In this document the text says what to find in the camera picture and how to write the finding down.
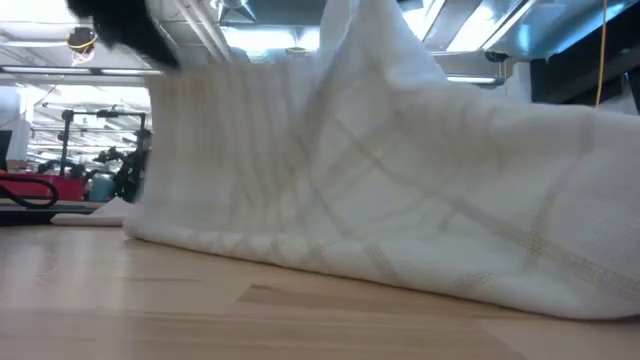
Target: ceiling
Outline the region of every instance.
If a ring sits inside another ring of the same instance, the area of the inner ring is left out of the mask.
[[[609,0],[612,18],[640,0]],[[249,0],[251,22],[231,11],[220,22],[221,4],[204,0],[148,0],[156,25],[187,66],[214,61],[269,62],[286,56],[285,48],[315,49],[325,0]],[[410,28],[434,52],[445,72],[470,77],[503,76],[488,62],[483,50],[503,52],[519,60],[545,58],[562,51],[602,24],[602,0],[405,0],[399,1]],[[66,9],[65,0],[0,2],[0,67],[22,65],[69,67],[72,54],[64,44],[67,34],[81,22]],[[93,59],[78,67],[150,69],[150,65],[124,48],[98,44]],[[38,99],[51,84],[58,84],[46,101],[60,107],[109,108],[149,111],[149,99],[137,76],[61,76],[2,74],[0,85],[20,84]],[[60,109],[36,108],[33,148],[56,152],[62,126]],[[105,126],[112,131],[136,129],[137,120],[124,118],[78,122],[74,127]],[[74,133],[72,144],[130,147],[121,133]]]

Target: white cloth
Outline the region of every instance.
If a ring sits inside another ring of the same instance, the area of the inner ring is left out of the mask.
[[[121,227],[132,206],[121,198],[116,197],[89,215],[57,214],[51,218],[51,223],[62,226]]]
[[[640,314],[639,118],[447,83],[392,0],[325,15],[314,58],[148,80],[130,235],[561,317]]]

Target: plaid pattern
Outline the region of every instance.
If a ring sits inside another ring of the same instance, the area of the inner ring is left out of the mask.
[[[129,234],[561,317],[639,314],[638,119],[446,83],[393,1],[348,3],[329,2],[315,57],[148,80]]]

